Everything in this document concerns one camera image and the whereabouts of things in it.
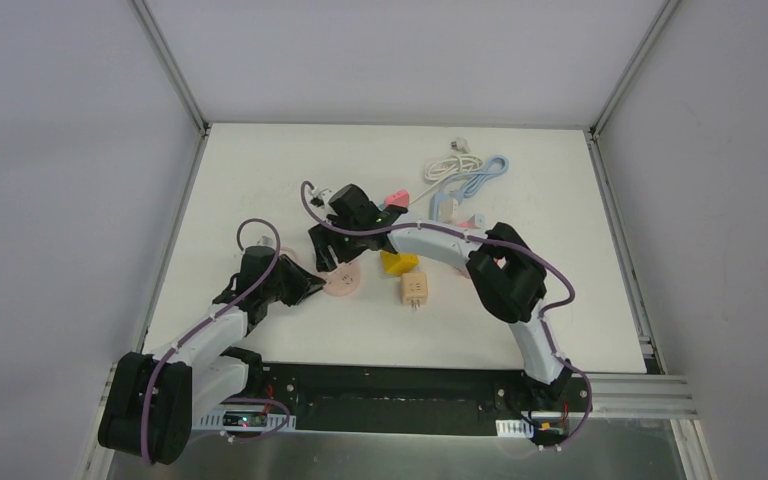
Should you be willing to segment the white flat plug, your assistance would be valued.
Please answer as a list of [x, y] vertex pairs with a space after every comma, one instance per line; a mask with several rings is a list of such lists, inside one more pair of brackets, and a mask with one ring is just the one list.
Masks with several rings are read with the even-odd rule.
[[446, 196], [439, 204], [439, 220], [446, 223], [453, 223], [457, 219], [458, 208], [459, 202], [451, 196]]

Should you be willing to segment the white USB charger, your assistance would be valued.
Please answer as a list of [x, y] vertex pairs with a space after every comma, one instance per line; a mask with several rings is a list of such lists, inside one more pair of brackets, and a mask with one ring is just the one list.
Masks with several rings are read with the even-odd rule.
[[486, 226], [486, 219], [483, 214], [477, 213], [472, 217], [472, 223], [475, 228], [483, 229]]

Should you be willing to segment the round pink socket base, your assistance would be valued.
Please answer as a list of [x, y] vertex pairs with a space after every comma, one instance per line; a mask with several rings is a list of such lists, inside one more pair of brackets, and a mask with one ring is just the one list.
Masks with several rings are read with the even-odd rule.
[[325, 281], [323, 291], [334, 297], [343, 297], [352, 294], [361, 284], [361, 267], [356, 261], [341, 263], [331, 272], [322, 272], [321, 278]]

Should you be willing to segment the pink plug adapter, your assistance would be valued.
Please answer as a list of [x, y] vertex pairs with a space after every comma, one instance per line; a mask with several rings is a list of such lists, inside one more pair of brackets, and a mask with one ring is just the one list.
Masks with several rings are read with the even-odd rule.
[[408, 208], [411, 203], [410, 194], [402, 189], [386, 197], [385, 206]]

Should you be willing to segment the beige cube socket adapter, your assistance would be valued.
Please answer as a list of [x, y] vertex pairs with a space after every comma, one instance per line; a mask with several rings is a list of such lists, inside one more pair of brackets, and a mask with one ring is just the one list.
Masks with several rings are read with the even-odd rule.
[[406, 272], [400, 277], [400, 295], [403, 305], [416, 310], [428, 300], [428, 281], [424, 272]]

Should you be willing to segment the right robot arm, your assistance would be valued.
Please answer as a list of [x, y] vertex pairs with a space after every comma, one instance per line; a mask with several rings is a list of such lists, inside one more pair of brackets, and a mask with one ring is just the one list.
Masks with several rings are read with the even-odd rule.
[[466, 272], [485, 310], [508, 324], [532, 404], [550, 410], [565, 400], [573, 370], [558, 353], [545, 315], [570, 304], [575, 290], [511, 225], [498, 222], [481, 230], [410, 221], [407, 208], [380, 208], [355, 184], [314, 192], [305, 181], [300, 196], [315, 222], [308, 235], [318, 271], [331, 272], [367, 251], [379, 251], [414, 254]]

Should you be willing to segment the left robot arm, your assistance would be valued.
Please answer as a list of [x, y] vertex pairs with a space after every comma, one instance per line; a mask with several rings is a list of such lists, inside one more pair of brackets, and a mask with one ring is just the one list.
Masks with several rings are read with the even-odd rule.
[[273, 303], [293, 307], [326, 282], [269, 246], [247, 248], [240, 268], [204, 318], [150, 353], [117, 363], [100, 421], [100, 446], [155, 464], [183, 453], [197, 420], [230, 397], [257, 402], [265, 390], [262, 358], [236, 347]]

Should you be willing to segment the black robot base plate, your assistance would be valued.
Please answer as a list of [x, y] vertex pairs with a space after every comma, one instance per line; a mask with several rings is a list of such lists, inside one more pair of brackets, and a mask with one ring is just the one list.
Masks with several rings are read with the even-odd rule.
[[503, 420], [573, 419], [584, 413], [584, 381], [569, 378], [540, 397], [518, 370], [428, 369], [265, 363], [249, 393], [285, 404], [302, 431], [494, 436]]

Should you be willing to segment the yellow cube socket adapter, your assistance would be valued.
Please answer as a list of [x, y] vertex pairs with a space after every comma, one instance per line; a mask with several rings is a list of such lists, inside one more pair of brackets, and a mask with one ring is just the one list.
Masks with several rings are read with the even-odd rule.
[[380, 251], [380, 261], [384, 272], [394, 276], [409, 273], [419, 265], [419, 257], [407, 253]]

